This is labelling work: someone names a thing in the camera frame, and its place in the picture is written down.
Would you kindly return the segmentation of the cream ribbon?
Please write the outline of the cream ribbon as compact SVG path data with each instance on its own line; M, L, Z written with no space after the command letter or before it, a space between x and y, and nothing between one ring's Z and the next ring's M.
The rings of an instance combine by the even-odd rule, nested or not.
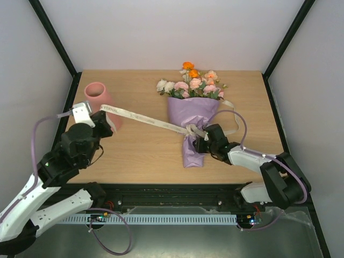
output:
M230 107L229 111L235 111L236 112L235 106L232 102L224 100L221 102L221 104L224 104L224 105ZM115 114L117 116L121 116L124 118L133 119L133 120L145 123L145 124L150 124L150 125L153 125L156 127L165 128L165 129L168 129L168 130L180 133L180 134L191 135L193 137L200 136L201 138L206 138L206 140L207 140L207 137L205 136L206 135L205 131L200 130L195 124L187 125L186 128L184 128L184 127L180 127L177 125L173 125L173 124L165 122L165 121L157 120L157 119L154 119L154 118L151 118L148 116L144 116L141 114L137 114L137 113L134 113L134 112L131 112L128 110L124 110L124 109L114 107L111 105L106 105L106 104L101 105L100 110L105 111L105 112L110 113L110 114ZM234 113L234 119L235 119L235 122L237 124L237 129L227 130L224 132L225 135L233 134L240 129L239 117L237 116L236 113Z

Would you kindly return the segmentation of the pink cylindrical vase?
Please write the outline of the pink cylindrical vase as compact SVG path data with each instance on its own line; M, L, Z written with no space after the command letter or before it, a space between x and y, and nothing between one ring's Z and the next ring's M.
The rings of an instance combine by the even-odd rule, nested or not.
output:
M114 106L113 98L108 92L106 86L101 82L88 84L84 89L84 95L86 100L89 101L93 112L99 111L102 105ZM106 113L106 115L108 117L108 121L110 121L112 130L114 132L118 131L123 124L121 118L112 113Z

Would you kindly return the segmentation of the purple flower bouquet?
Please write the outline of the purple flower bouquet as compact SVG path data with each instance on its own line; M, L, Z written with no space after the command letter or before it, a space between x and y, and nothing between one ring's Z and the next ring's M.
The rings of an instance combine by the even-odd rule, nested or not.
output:
M169 122L190 130L182 144L183 167L202 167L204 155L193 146L193 141L199 136L194 128L201 130L215 114L224 99L227 85L220 82L215 71L199 71L188 61L182 64L180 73L180 81L158 81L156 91L167 96Z

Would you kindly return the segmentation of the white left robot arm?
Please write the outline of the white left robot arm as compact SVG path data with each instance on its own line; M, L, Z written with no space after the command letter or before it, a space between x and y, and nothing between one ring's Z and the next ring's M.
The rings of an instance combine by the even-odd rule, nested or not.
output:
M31 136L33 174L15 199L1 212L1 255L16 255L28 249L44 231L65 217L94 207L102 207L106 193L96 182L87 183L77 193L41 208L81 169L92 165L100 140L113 131L105 111L90 115L94 127L75 123L64 132L60 142L38 162L35 157L35 136Z

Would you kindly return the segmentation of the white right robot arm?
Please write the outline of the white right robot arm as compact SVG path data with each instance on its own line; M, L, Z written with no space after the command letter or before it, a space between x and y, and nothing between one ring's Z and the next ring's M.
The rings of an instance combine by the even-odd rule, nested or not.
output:
M261 183L248 182L236 191L234 203L239 210L247 210L253 203L273 203L286 209L307 201L310 183L289 153L263 154L238 142L229 142L218 124L206 127L205 137L198 137L193 146L198 153L209 153L220 162L244 167L262 176Z

